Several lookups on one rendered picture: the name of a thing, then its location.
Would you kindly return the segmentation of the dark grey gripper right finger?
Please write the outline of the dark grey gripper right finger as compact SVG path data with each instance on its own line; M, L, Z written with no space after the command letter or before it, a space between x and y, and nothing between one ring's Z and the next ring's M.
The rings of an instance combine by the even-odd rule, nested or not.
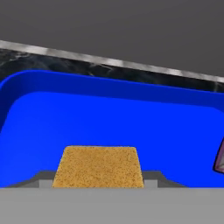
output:
M143 183L146 187L175 188L183 187L180 183L169 180L161 171L142 171Z

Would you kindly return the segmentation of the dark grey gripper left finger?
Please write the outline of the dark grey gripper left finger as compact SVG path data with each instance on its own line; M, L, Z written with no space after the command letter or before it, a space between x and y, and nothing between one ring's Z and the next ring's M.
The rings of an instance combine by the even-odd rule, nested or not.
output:
M51 188L56 171L40 171L32 178L9 185L9 188Z

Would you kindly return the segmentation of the golden brown cake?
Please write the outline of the golden brown cake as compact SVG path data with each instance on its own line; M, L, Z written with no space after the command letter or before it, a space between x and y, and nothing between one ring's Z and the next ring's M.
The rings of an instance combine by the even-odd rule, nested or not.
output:
M134 147L67 146L53 187L143 188L144 179Z

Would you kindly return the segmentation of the blue tray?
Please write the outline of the blue tray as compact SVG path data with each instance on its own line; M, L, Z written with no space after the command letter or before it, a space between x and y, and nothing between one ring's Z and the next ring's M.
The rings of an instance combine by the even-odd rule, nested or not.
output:
M224 187L224 94L40 70L0 82L0 187L57 169L68 145L132 146L145 171Z

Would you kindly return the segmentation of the pink cake with dark edge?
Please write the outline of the pink cake with dark edge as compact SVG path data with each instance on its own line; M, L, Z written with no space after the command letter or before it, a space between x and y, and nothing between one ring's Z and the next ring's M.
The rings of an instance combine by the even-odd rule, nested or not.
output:
M222 138L220 147L214 160L213 170L224 174L224 137Z

